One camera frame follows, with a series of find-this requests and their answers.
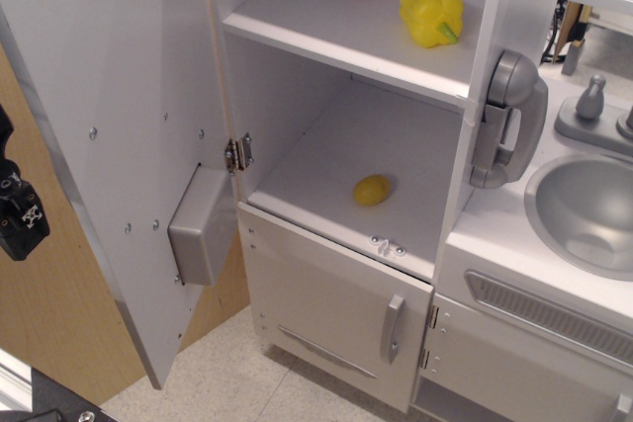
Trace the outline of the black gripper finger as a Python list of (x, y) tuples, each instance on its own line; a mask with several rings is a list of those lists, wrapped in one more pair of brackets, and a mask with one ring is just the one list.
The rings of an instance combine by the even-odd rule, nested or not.
[(1, 197), (1, 248), (12, 260), (24, 261), (49, 234), (44, 206), (30, 183)]

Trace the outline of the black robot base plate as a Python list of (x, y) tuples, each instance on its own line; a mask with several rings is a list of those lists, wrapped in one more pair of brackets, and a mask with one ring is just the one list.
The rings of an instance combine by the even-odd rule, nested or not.
[(1, 350), (2, 421), (117, 421), (98, 405)]

